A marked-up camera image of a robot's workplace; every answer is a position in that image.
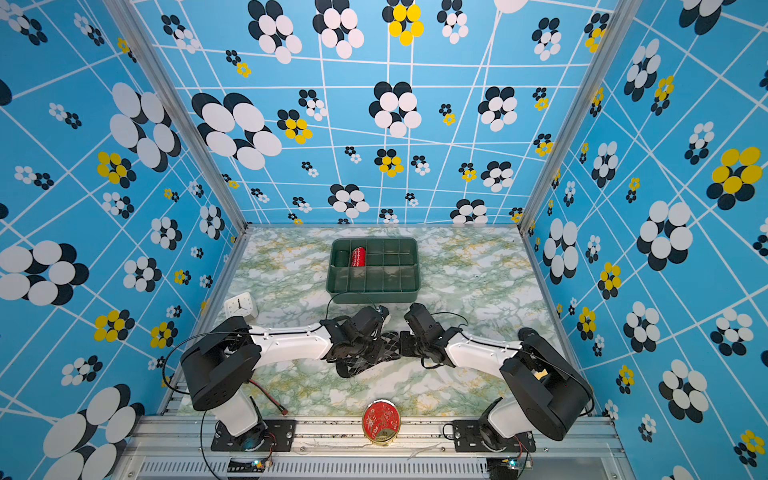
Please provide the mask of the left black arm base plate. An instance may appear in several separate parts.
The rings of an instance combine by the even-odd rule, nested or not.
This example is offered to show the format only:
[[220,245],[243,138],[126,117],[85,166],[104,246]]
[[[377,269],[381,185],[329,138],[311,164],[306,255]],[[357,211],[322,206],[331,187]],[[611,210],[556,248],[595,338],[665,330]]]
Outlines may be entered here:
[[233,436],[218,421],[210,448],[214,452],[290,452],[297,421],[267,419],[240,436]]

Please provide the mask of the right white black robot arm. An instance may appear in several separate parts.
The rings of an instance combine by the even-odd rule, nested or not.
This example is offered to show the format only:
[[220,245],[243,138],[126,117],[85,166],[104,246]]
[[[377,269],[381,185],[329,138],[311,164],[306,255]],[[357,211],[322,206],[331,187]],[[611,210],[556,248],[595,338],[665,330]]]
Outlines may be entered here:
[[561,441],[594,406],[588,382],[539,333],[523,327],[514,342],[500,342],[444,328],[414,303],[404,318],[411,330],[410,355],[434,366],[477,370],[503,379],[511,395],[486,408],[478,420],[486,447],[499,451],[519,434],[537,431]]

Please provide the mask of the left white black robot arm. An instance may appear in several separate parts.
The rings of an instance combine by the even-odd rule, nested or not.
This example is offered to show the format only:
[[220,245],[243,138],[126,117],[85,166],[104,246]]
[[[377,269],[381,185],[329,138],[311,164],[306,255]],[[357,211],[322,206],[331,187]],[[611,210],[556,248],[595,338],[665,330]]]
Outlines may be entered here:
[[230,317],[181,357],[193,408],[212,412],[234,437],[249,434],[263,424],[255,401],[242,388],[257,367],[323,360],[335,365],[340,377],[353,377],[395,357],[386,348],[398,341],[382,333],[388,317],[386,307],[366,306],[353,316],[294,329],[265,329],[248,325],[242,316]]

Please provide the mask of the green compartment tray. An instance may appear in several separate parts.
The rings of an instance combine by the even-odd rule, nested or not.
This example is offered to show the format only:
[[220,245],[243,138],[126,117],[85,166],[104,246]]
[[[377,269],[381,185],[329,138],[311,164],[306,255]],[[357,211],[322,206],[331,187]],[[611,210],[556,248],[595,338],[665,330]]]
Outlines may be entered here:
[[[365,247],[365,267],[333,265],[336,250]],[[326,291],[338,304],[414,302],[421,288],[419,251],[412,237],[352,237],[331,244]]]

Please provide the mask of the black grey argyle sock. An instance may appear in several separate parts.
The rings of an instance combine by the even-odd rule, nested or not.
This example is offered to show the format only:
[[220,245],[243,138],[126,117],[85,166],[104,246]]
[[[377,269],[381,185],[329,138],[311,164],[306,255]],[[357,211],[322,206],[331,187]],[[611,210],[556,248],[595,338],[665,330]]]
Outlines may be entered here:
[[341,378],[351,378],[380,363],[399,360],[400,334],[384,332],[369,346],[362,355],[338,360],[336,372]]

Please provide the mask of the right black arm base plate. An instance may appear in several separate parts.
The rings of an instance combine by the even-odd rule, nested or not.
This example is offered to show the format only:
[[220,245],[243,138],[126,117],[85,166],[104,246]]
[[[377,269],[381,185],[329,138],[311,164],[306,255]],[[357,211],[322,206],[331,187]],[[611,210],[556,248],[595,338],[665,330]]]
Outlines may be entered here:
[[458,453],[512,453],[518,455],[534,453],[537,450],[532,432],[523,432],[510,439],[501,439],[491,444],[484,439],[478,420],[454,420],[450,426],[452,432],[449,437]]

